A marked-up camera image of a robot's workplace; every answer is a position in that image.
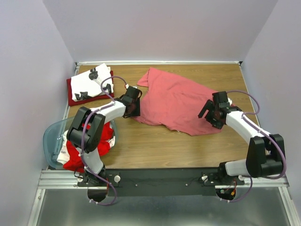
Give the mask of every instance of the white wall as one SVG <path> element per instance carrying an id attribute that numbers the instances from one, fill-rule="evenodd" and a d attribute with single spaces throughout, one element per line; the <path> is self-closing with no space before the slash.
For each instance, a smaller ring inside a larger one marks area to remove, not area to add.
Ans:
<path id="1" fill-rule="evenodd" d="M 0 2 L 0 225 L 26 225 L 74 61 L 41 0 Z"/>
<path id="2" fill-rule="evenodd" d="M 290 193 L 301 216 L 301 1 L 280 0 L 242 64 L 261 125 L 285 139 Z"/>
<path id="3" fill-rule="evenodd" d="M 243 60 L 277 0 L 43 0 L 75 61 Z"/>

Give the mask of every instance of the transparent basket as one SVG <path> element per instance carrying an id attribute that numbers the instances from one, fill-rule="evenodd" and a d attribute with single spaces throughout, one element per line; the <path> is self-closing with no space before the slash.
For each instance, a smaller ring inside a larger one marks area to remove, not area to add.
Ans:
<path id="1" fill-rule="evenodd" d="M 44 154 L 47 163 L 57 169 L 63 169 L 63 165 L 57 162 L 57 157 L 62 149 L 63 145 L 63 134 L 71 126 L 74 117 L 68 118 L 62 121 L 58 121 L 49 126 L 43 136 L 43 147 Z M 114 130 L 113 135 L 115 136 L 115 144 L 118 141 L 118 133 L 114 120 L 110 121 L 111 127 Z"/>

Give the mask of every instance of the gray floor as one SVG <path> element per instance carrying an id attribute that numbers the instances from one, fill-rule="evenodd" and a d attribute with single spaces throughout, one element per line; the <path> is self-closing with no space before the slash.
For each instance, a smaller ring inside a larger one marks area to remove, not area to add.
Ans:
<path id="1" fill-rule="evenodd" d="M 120 197 L 96 206 L 86 190 L 47 190 L 39 226 L 286 226 L 278 188 L 253 188 L 237 203 L 208 196 Z"/>

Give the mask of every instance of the wooden table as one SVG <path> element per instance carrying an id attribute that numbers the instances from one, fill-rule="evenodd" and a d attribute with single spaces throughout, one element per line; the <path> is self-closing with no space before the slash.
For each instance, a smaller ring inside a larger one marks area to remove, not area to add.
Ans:
<path id="1" fill-rule="evenodd" d="M 79 73 L 96 66 L 83 65 Z M 238 65 L 112 65 L 114 75 L 122 76 L 129 85 L 137 81 L 150 67 L 176 73 L 217 91 L 239 89 L 246 86 Z M 114 80 L 116 97 L 124 94 L 124 84 Z M 143 96 L 147 88 L 139 87 Z M 233 103 L 243 111 L 253 108 L 247 95 L 231 93 Z M 88 108 L 98 107 L 109 100 L 98 100 L 84 104 Z M 81 107 L 73 106 L 68 117 L 76 114 Z M 247 143 L 230 127 L 224 126 L 221 133 L 213 135 L 190 136 L 170 131 L 165 126 L 149 126 L 132 119 L 117 118 L 118 143 L 102 157 L 106 168 L 167 168 L 167 167 L 215 167 L 220 162 L 246 158 Z"/>

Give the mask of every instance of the red cloth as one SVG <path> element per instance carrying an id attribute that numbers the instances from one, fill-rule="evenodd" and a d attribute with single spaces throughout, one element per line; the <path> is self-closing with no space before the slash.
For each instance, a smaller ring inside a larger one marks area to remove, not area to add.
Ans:
<path id="1" fill-rule="evenodd" d="M 97 150 L 100 156 L 103 156 L 109 152 L 110 144 L 106 141 L 112 138 L 114 130 L 110 128 L 110 123 L 106 123 L 103 126 L 103 132 L 102 136 L 100 138 L 100 142 L 97 146 Z M 76 150 L 76 148 L 71 144 L 70 141 L 67 141 L 66 144 L 68 153 L 70 155 L 70 159 L 68 162 L 66 162 L 63 165 L 63 168 L 65 170 L 71 170 L 71 171 L 77 171 L 80 173 L 85 172 L 84 171 L 84 164 L 82 163 L 79 152 Z"/>
<path id="2" fill-rule="evenodd" d="M 163 124 L 192 136 L 220 132 L 205 118 L 198 118 L 215 90 L 155 68 L 150 68 L 137 84 L 149 90 L 140 102 L 141 116 L 135 120 L 152 126 Z"/>
<path id="3" fill-rule="evenodd" d="M 101 96 L 96 96 L 89 98 L 87 100 L 80 100 L 80 101 L 74 101 L 72 100 L 72 88 L 71 88 L 71 78 L 67 79 L 67 88 L 68 88 L 68 105 L 69 106 L 75 106 L 75 105 L 82 105 L 94 100 L 101 100 L 101 99 L 108 99 L 107 95 L 101 95 Z"/>

